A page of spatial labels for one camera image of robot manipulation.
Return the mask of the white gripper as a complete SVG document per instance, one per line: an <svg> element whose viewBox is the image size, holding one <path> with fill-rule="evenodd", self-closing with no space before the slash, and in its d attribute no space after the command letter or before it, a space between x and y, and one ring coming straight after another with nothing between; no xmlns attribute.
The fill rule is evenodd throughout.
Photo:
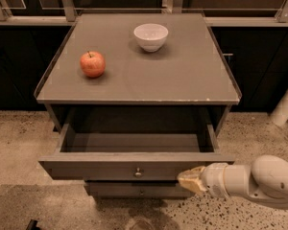
<svg viewBox="0 0 288 230"><path fill-rule="evenodd" d="M178 180L182 188L199 196L207 189L213 197L228 198L225 186L225 169L227 166L227 163L213 163L207 167L196 167L181 172L178 175Z"/></svg>

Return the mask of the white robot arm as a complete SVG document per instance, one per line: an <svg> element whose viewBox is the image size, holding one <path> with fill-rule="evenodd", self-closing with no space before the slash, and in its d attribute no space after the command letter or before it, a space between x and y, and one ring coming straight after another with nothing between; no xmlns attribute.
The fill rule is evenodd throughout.
<svg viewBox="0 0 288 230"><path fill-rule="evenodd" d="M262 206L288 210L288 162L273 155L259 156L250 165L200 166L181 172L178 182L200 196L237 196Z"/></svg>

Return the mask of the white cylindrical robot link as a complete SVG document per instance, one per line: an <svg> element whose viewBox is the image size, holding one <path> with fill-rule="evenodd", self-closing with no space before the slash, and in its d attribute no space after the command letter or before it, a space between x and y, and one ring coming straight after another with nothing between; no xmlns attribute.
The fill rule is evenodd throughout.
<svg viewBox="0 0 288 230"><path fill-rule="evenodd" d="M271 119L279 127L288 121L288 89L272 112Z"/></svg>

